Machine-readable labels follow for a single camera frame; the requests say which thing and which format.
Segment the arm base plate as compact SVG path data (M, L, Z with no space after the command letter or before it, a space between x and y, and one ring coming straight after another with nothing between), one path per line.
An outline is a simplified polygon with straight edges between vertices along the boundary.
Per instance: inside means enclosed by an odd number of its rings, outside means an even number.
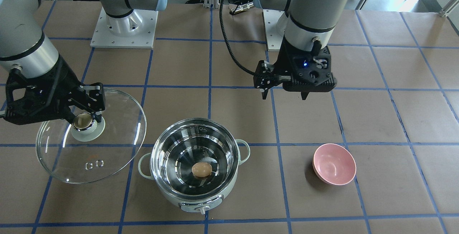
M287 25L288 16L282 10L262 11L267 51L279 51Z
M90 46L93 48L152 49L158 12L133 10L125 18L112 18L102 9Z

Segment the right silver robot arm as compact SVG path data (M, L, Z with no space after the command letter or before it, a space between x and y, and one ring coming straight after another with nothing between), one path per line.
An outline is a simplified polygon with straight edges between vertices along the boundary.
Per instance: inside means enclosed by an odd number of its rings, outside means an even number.
M88 117L102 123L102 83L83 84L33 13L44 0L1 0L1 66L8 71L1 118L16 125ZM151 48L157 12L168 0L100 0L93 47Z

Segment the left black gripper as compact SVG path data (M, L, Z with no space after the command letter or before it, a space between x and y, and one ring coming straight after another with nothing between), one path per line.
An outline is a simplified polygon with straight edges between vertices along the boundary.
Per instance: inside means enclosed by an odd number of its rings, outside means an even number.
M282 80L284 90L300 92L301 99L306 100L310 92L330 92L337 85L331 72L331 52L323 46L318 37L311 42L312 49L304 51L290 44L283 38L278 55L278 75L288 76ZM262 100L266 100L269 88L262 88Z

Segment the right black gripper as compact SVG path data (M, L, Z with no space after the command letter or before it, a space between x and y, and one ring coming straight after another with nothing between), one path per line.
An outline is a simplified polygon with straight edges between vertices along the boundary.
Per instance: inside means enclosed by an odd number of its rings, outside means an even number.
M5 85L6 106L2 118L15 125L27 125L63 119L74 124L76 115L70 109L70 92L74 91L74 106L102 122L105 92L102 83L81 85L76 74L62 56L50 71L26 78L18 66L13 67Z

